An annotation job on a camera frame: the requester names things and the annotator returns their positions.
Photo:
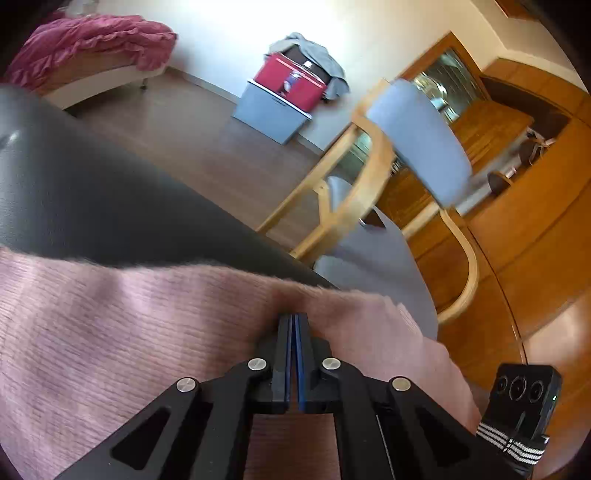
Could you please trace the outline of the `pink knit sweater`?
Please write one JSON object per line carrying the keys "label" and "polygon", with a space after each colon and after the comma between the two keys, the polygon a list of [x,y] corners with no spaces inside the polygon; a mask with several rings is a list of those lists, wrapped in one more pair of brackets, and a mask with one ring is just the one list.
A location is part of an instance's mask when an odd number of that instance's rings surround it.
{"label": "pink knit sweater", "polygon": [[25,479],[52,479],[182,377],[245,361],[283,313],[335,356],[410,378],[458,422],[481,415],[446,347],[406,307],[211,265],[116,269],[1,253],[1,445]]}

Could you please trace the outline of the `grey storage bin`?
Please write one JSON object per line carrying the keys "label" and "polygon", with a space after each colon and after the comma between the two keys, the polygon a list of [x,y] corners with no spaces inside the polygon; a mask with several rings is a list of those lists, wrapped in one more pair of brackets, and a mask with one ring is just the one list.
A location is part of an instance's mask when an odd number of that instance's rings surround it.
{"label": "grey storage bin", "polygon": [[281,145],[311,121],[310,113],[253,80],[247,82],[232,117]]}

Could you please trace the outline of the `red box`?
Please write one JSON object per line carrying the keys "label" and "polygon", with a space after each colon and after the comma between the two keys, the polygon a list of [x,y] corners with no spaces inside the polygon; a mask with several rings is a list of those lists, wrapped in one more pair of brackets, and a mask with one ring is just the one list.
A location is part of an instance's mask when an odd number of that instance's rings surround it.
{"label": "red box", "polygon": [[327,90],[327,84],[318,75],[280,53],[267,57],[253,81],[308,113]]}

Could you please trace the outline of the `grey cloth on box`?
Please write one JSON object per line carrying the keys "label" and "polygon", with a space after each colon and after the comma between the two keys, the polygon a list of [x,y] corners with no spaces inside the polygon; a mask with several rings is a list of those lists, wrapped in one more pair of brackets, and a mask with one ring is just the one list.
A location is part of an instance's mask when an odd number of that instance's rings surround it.
{"label": "grey cloth on box", "polygon": [[274,53],[283,54],[301,66],[310,62],[311,67],[308,67],[308,70],[327,84],[324,94],[325,102],[338,100],[351,92],[346,82],[344,68],[329,54],[328,49],[308,40],[301,33],[294,32],[274,42],[266,55],[270,56]]}

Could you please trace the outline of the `magenta ruffled blanket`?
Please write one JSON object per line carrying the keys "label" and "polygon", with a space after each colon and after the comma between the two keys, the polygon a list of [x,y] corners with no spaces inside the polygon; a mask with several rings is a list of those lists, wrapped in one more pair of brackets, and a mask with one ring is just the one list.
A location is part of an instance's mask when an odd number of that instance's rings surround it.
{"label": "magenta ruffled blanket", "polygon": [[39,25],[1,75],[1,81],[46,95],[67,84],[132,66],[165,66],[177,34],[139,15],[54,16]]}

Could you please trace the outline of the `bed with white base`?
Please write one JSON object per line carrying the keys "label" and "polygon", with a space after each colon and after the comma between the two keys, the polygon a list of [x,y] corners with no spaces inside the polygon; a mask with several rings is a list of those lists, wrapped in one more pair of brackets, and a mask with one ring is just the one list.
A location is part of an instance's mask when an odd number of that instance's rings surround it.
{"label": "bed with white base", "polygon": [[109,90],[139,82],[144,88],[150,78],[161,75],[167,62],[139,68],[130,52],[85,52],[67,60],[50,73],[34,92],[61,110]]}

